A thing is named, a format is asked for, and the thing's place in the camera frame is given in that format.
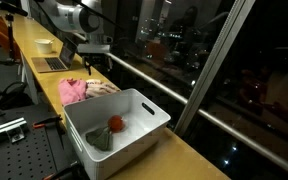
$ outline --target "cup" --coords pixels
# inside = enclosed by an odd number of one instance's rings
[[[38,52],[42,54],[49,54],[52,52],[53,41],[49,39],[36,39],[35,44]]]

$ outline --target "laptop screen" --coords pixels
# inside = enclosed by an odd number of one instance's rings
[[[63,47],[60,53],[61,61],[69,68],[72,65],[73,58],[76,52],[77,46],[68,38],[65,38]]]

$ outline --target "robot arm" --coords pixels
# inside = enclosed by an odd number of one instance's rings
[[[87,8],[80,5],[63,5],[56,0],[35,1],[61,31],[85,34],[90,45],[103,45],[111,40],[110,37],[104,35],[103,19],[95,13],[91,13]],[[97,13],[102,13],[101,0],[82,0],[82,3]]]

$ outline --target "handrail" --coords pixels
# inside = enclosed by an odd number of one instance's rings
[[[179,95],[178,93],[174,92],[172,89],[166,87],[165,85],[159,83],[158,81],[156,81],[155,79],[149,77],[148,75],[146,75],[145,73],[141,72],[140,70],[134,68],[133,66],[129,65],[128,63],[124,62],[122,59],[116,57],[115,55],[111,54],[111,53],[105,53],[107,56],[111,57],[115,62],[119,63],[120,65],[122,65],[124,68],[130,70],[131,72],[133,72],[134,74],[140,76],[141,78],[143,78],[144,80],[148,81],[149,83],[153,84],[154,86],[156,86],[158,89],[162,90],[163,92],[165,92],[166,94],[170,95],[171,97],[173,97],[174,99],[176,99],[177,101],[179,101],[180,103],[186,105],[187,104],[187,99],[181,95]]]
[[[86,41],[86,38],[84,36],[82,36],[81,34],[79,33],[72,33],[74,36],[80,38],[81,40],[83,40],[84,42]]]
[[[243,142],[248,147],[252,148],[253,150],[258,152],[259,154],[263,155],[264,157],[268,158],[269,160],[271,160],[272,162],[274,162],[275,164],[277,164],[278,166],[283,168],[284,170],[288,171],[288,161],[286,161],[285,159],[281,158],[280,156],[278,156],[274,152],[272,152],[269,149],[265,148],[264,146],[260,145],[259,143],[257,143],[253,139],[251,139],[251,138],[247,137],[246,135],[238,132],[237,130],[235,130],[231,126],[227,125],[226,123],[224,123],[220,119],[212,116],[211,114],[209,114],[205,110],[199,109],[197,112],[199,115],[201,115],[202,117],[204,117],[205,119],[207,119],[211,123],[215,124],[216,126],[221,128],[222,130],[227,132],[228,134],[232,135],[233,137],[235,137],[239,141]]]

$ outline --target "gray cloth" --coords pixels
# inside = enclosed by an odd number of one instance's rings
[[[112,147],[112,133],[108,127],[99,128],[86,133],[86,141],[101,151],[109,151]]]

